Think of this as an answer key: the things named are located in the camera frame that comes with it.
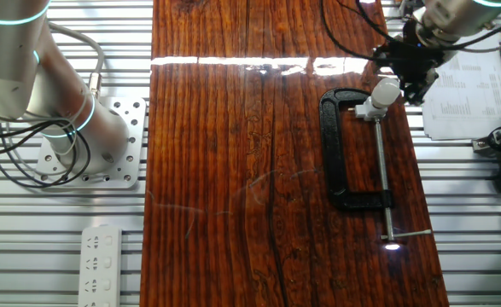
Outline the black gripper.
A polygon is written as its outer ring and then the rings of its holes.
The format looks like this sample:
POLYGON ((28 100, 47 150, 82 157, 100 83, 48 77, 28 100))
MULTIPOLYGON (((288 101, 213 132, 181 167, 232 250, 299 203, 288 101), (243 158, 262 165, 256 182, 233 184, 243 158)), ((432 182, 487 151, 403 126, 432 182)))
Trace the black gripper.
POLYGON ((435 70, 431 70, 439 59, 438 53, 428 50, 417 36, 418 26, 416 20, 406 21, 403 26, 401 56, 405 61, 398 76, 405 101, 412 106, 424 102, 424 96, 439 77, 435 70))

